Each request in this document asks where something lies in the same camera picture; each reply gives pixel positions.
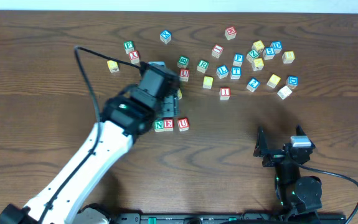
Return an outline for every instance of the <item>black cable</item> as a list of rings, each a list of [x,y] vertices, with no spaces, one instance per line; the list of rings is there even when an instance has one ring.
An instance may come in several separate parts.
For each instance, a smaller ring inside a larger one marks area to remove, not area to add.
[[[327,174],[327,175],[332,175],[334,177],[340,177],[342,179],[345,179],[345,180],[348,180],[348,181],[352,182],[353,184],[355,184],[358,187],[358,182],[355,181],[354,179],[350,178],[350,177],[347,177],[347,176],[342,175],[342,174],[336,174],[336,173],[333,173],[333,172],[328,172],[328,171],[325,171],[325,170],[319,170],[319,169],[315,169],[315,168],[311,168],[311,167],[306,167],[304,165],[301,165],[301,164],[298,164],[297,162],[295,162],[291,158],[291,156],[289,156],[289,158],[299,168],[302,168],[302,169],[305,169],[305,170],[310,170],[310,171],[317,172],[317,173],[320,173],[320,174]],[[347,218],[345,224],[348,224],[352,220],[352,218],[357,213],[357,211],[358,211],[358,201],[357,201],[356,207],[354,207],[353,212],[351,213],[351,215],[349,215],[349,217]]]
[[[57,199],[58,194],[61,192],[61,190],[66,186],[66,184],[69,182],[69,180],[78,172],[78,170],[81,168],[81,166],[83,166],[83,164],[87,161],[87,159],[93,154],[94,150],[96,149],[98,142],[100,141],[100,137],[101,137],[101,133],[102,133],[102,129],[101,129],[101,117],[100,117],[100,107],[98,106],[98,102],[97,102],[97,98],[96,98],[96,94],[94,94],[93,88],[92,88],[92,84],[90,84],[89,79],[87,78],[85,69],[80,61],[80,57],[79,57],[79,50],[91,53],[93,55],[105,58],[107,60],[113,60],[116,61],[118,63],[124,64],[124,65],[129,65],[132,66],[134,68],[140,69],[139,66],[137,65],[133,65],[132,63],[128,63],[128,62],[124,62],[115,58],[111,58],[108,57],[106,55],[100,54],[98,52],[94,52],[92,50],[86,49],[84,47],[80,47],[80,46],[75,46],[74,48],[74,53],[75,53],[75,59],[78,63],[79,66],[79,70],[80,73],[82,74],[83,79],[85,80],[86,86],[89,90],[89,95],[90,98],[92,99],[92,103],[93,103],[93,107],[94,107],[94,111],[95,111],[95,115],[96,115],[96,120],[97,120],[97,136],[96,136],[96,141],[95,144],[93,145],[93,147],[89,150],[88,154],[82,159],[82,161],[78,164],[78,166],[76,166],[76,168],[71,172],[71,174],[64,180],[64,182],[62,182],[62,184],[60,185],[60,187],[57,189],[57,191],[55,191],[55,193],[53,194],[53,196],[50,198],[50,200],[46,203],[46,206],[42,212],[42,215],[39,218],[38,223],[41,224],[47,214],[47,212],[52,208],[53,206],[53,202],[55,201],[55,199]]]

